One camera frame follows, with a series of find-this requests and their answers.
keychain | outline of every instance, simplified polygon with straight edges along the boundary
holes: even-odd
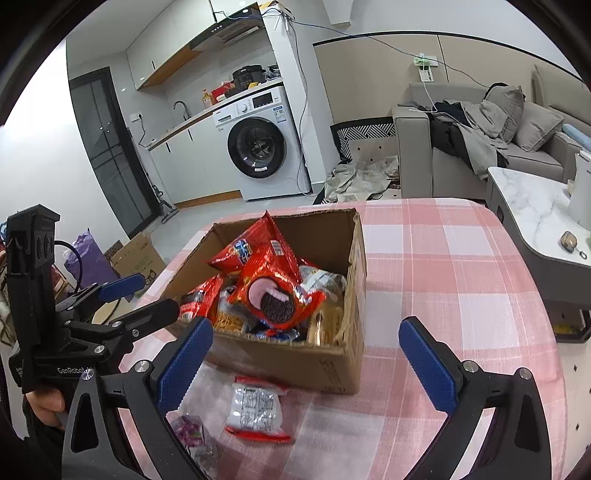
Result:
[[[563,233],[560,237],[560,245],[562,245],[562,248],[564,248],[569,253],[572,253],[576,250],[579,252],[579,255],[583,260],[587,260],[587,254],[577,248],[577,237],[575,237],[575,235],[568,230],[565,231],[565,233]]]

table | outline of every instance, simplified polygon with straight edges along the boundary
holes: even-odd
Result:
[[[487,204],[517,246],[548,308],[558,305],[583,310],[586,324],[580,336],[557,334],[557,339],[587,341],[591,336],[590,232],[569,215],[567,186],[497,167],[489,169],[489,179]],[[586,259],[562,248],[560,237],[566,230],[575,234]]]
[[[233,375],[203,365],[179,410],[200,415],[217,438],[217,478],[404,478],[446,417],[435,411],[398,348],[400,321],[414,314],[461,360],[505,374],[521,366],[532,370],[548,423],[553,478],[560,479],[567,417],[557,345],[527,267],[495,215],[457,199],[321,205],[271,214],[351,206],[362,217],[368,264],[361,391],[327,395],[293,388],[282,409],[295,442],[247,443],[223,430]],[[204,234],[179,253],[140,305],[159,296]],[[122,371],[153,359],[171,339],[164,330],[142,339],[124,358]],[[454,478],[469,472],[491,417],[491,411],[483,414]],[[124,425],[144,472],[156,478],[127,414]]]

range hood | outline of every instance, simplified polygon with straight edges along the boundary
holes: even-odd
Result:
[[[265,24],[258,4],[253,4],[201,32],[189,42],[189,48],[193,51],[220,50],[263,28]]]

red snack bag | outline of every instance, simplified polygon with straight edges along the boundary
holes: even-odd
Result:
[[[183,296],[181,298],[181,313],[178,319],[188,323],[197,316],[209,318],[213,301],[222,288],[222,284],[223,277],[216,275]]]
[[[265,215],[207,263],[226,275],[239,274],[251,255],[262,245],[273,247],[280,257],[278,262],[301,282],[296,256],[269,212],[265,212]]]
[[[273,247],[259,247],[242,269],[230,303],[243,303],[270,328],[288,330],[304,321],[326,298],[308,293],[278,261]]]
[[[314,268],[318,268],[318,270],[321,270],[318,265],[316,265],[315,263],[312,263],[310,260],[308,260],[307,258],[304,258],[304,257],[298,257],[297,264],[299,266],[314,267]]]

glass door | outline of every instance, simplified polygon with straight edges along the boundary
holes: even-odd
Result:
[[[160,215],[160,206],[125,126],[109,67],[71,80],[70,93],[96,178],[133,238]]]

